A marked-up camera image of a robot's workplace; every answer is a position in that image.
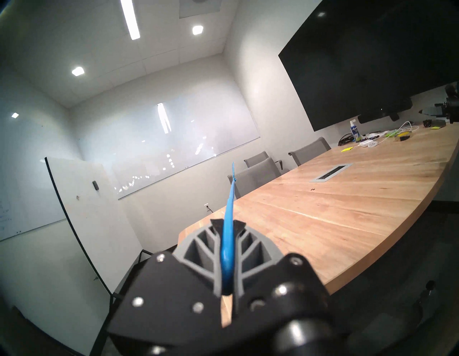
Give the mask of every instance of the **chair armrest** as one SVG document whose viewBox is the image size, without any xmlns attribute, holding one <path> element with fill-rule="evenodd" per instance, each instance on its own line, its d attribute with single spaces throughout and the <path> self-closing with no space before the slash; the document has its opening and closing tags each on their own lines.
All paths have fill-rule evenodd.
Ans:
<svg viewBox="0 0 459 356">
<path fill-rule="evenodd" d="M 282 168 L 282 159 L 280 159 L 279 161 L 275 161 L 275 163 L 278 163 L 278 162 L 280 164 L 280 170 L 283 170 L 283 168 Z"/>
</svg>

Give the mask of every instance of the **ceiling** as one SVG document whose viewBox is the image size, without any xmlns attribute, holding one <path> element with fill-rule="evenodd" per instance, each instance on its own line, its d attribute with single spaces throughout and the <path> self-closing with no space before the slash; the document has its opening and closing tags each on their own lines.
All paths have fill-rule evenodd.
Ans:
<svg viewBox="0 0 459 356">
<path fill-rule="evenodd" d="M 221 0 L 218 12 L 184 18 L 180 2 L 189 3 L 133 0 L 140 38 L 132 40 L 120 0 L 12 1 L 0 17 L 0 51 L 22 76 L 70 108 L 135 78 L 223 52 L 239 0 Z M 193 35 L 195 25 L 204 27 L 202 34 Z M 76 67 L 85 73 L 75 77 Z"/>
</svg>

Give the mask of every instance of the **linear ceiling light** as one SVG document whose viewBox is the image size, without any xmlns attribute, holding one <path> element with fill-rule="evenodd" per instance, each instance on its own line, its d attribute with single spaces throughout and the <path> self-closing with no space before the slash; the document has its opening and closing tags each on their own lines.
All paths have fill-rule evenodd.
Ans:
<svg viewBox="0 0 459 356">
<path fill-rule="evenodd" d="M 124 18 L 126 19 L 131 38 L 133 40 L 140 38 L 140 32 L 137 27 L 132 0 L 121 0 L 121 6 L 123 7 Z"/>
</svg>

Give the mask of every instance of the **whiteboard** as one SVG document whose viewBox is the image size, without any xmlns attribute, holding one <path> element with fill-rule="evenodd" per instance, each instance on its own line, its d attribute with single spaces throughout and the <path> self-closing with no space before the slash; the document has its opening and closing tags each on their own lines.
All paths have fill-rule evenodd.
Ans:
<svg viewBox="0 0 459 356">
<path fill-rule="evenodd" d="M 65 219 L 45 156 L 76 157 L 68 135 L 0 110 L 0 240 Z"/>
<path fill-rule="evenodd" d="M 104 166 L 122 198 L 258 137 L 238 86 L 228 80 L 130 106 L 78 144 L 86 161 Z"/>
<path fill-rule="evenodd" d="M 75 237 L 104 287 L 113 293 L 139 257 L 142 246 L 103 166 L 73 159 L 46 160 L 50 168 L 48 179 L 54 180 Z"/>
</svg>

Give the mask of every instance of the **black cable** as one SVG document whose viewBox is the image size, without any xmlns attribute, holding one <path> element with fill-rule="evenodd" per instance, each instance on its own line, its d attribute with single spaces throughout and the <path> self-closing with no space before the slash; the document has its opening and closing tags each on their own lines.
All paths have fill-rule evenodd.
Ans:
<svg viewBox="0 0 459 356">
<path fill-rule="evenodd" d="M 344 146 L 348 143 L 351 143 L 354 141 L 354 136 L 352 136 L 351 133 L 345 134 L 339 141 L 338 141 L 338 146 Z"/>
</svg>

